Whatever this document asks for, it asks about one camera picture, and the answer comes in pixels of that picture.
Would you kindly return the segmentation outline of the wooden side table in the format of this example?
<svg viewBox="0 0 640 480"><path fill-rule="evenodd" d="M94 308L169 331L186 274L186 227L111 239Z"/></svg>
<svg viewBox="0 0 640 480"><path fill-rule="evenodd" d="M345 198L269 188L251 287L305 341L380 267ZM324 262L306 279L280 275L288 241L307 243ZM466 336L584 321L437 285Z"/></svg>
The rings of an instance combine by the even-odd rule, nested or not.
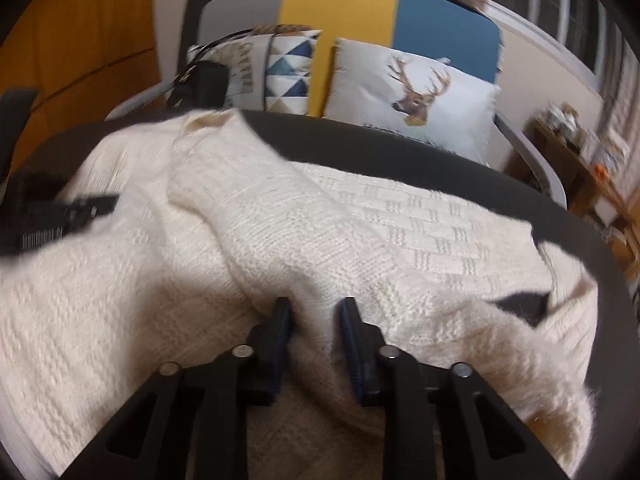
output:
<svg viewBox="0 0 640 480"><path fill-rule="evenodd" d="M612 183L604 180L603 171L591 169L540 118L529 118L524 133L559 176L570 212L585 219L587 214L596 211L598 200L604 200L613 207L613 233L606 244L612 250L626 280L631 282L638 278L639 207L627 206Z"/></svg>

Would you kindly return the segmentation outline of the cream knitted sweater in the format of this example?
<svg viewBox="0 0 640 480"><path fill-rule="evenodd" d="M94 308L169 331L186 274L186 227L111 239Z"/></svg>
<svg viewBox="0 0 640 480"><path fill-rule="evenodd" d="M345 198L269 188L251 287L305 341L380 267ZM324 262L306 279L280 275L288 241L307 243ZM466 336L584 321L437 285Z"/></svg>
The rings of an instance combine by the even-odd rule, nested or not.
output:
<svg viewBox="0 0 640 480"><path fill-rule="evenodd" d="M574 476L598 286L532 226L441 192L288 162L240 113L103 139L61 197L111 214L1 263L1 437L24 475L67 468L163 363L205 363L279 297L292 384L252 426L261 479L378 474L383 421L352 396L336 305L418 360L468 362Z"/></svg>

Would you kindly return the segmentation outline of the white deer print pillow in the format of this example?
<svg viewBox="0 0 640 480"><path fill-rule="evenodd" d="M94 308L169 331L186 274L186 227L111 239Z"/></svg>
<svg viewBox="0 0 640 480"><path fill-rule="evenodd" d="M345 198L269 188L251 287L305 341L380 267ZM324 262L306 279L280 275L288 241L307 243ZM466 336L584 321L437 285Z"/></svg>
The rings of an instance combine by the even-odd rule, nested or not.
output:
<svg viewBox="0 0 640 480"><path fill-rule="evenodd" d="M439 60L340 38L324 117L484 164L499 93Z"/></svg>

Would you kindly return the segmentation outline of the grey yellow blue sofa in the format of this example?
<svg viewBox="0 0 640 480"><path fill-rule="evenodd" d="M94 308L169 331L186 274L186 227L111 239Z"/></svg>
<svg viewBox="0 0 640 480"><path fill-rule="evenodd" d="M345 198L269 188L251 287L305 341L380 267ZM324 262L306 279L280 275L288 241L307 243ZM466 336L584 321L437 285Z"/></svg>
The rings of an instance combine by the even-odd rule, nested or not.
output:
<svg viewBox="0 0 640 480"><path fill-rule="evenodd" d="M337 40L446 58L451 67L493 84L503 52L498 25L448 0L188 0L178 72L196 44L243 36L259 25L308 25L321 32L310 82L311 115L320 116L330 91Z"/></svg>

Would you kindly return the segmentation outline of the triangle pattern pillow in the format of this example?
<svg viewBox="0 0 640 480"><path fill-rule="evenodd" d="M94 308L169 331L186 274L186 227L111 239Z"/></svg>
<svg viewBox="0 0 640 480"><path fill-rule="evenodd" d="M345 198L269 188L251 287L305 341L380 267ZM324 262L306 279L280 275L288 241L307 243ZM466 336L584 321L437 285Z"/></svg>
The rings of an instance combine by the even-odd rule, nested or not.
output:
<svg viewBox="0 0 640 480"><path fill-rule="evenodd" d="M233 37L197 46L188 67L198 61L229 67L223 108L306 115L311 65L322 31L305 25L243 30Z"/></svg>

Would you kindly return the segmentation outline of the wooden wardrobe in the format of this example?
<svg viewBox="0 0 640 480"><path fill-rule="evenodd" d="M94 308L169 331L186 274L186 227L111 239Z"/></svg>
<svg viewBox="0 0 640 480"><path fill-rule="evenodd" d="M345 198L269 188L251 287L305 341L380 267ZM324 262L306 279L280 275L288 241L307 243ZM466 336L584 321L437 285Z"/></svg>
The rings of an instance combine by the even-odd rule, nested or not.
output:
<svg viewBox="0 0 640 480"><path fill-rule="evenodd" d="M2 90L39 91L12 165L159 80L153 0L32 0L1 47Z"/></svg>

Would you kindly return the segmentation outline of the window with white frame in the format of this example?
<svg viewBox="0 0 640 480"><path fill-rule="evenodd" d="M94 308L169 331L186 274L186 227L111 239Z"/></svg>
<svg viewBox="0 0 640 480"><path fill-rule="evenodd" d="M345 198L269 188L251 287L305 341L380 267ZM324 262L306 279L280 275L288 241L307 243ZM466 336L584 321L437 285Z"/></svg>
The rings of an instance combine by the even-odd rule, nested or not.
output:
<svg viewBox="0 0 640 480"><path fill-rule="evenodd" d="M486 10L602 98L617 92L626 40L600 0L487 0Z"/></svg>

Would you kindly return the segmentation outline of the black handbag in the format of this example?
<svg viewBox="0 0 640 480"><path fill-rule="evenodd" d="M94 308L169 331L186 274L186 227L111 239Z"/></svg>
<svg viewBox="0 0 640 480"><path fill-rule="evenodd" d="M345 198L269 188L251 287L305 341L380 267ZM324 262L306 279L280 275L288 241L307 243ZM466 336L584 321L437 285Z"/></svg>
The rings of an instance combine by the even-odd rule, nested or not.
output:
<svg viewBox="0 0 640 480"><path fill-rule="evenodd" d="M179 112L223 108L229 80L228 66L210 61L191 63L176 77L167 107Z"/></svg>

